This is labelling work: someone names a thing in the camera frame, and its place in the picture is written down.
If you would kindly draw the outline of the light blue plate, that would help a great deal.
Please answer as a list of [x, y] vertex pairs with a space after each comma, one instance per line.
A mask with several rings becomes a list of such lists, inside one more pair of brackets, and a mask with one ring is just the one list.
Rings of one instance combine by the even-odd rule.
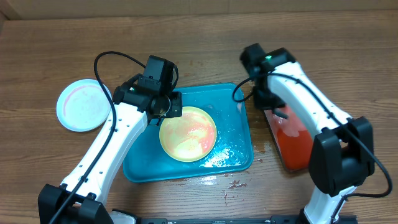
[[94, 130], [106, 121], [111, 107], [97, 80], [82, 79], [68, 85], [60, 94], [56, 114], [66, 129], [74, 132]]

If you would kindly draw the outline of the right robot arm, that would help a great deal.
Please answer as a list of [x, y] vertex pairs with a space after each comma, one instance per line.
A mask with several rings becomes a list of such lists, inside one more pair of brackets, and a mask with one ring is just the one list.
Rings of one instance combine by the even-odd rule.
[[266, 53], [259, 44], [240, 56], [254, 79], [254, 105], [272, 131], [284, 167], [307, 167], [315, 184], [309, 203], [290, 223], [356, 223], [339, 212], [375, 170], [373, 128], [333, 104], [285, 48]]

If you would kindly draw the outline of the yellow plate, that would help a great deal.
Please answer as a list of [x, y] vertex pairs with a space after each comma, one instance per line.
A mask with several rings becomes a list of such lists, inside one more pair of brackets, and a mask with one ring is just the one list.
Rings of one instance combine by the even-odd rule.
[[184, 106], [182, 116], [165, 118], [159, 140], [163, 150], [180, 162], [194, 162], [207, 156], [215, 146], [217, 128], [204, 110]]

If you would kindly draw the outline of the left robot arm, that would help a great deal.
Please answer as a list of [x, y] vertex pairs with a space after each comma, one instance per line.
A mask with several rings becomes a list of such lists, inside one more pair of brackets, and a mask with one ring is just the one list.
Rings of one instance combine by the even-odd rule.
[[45, 185], [38, 197], [41, 223], [139, 223], [133, 214], [105, 203], [122, 161], [152, 119], [182, 115], [182, 94], [169, 85], [117, 87], [111, 112], [89, 150], [60, 186]]

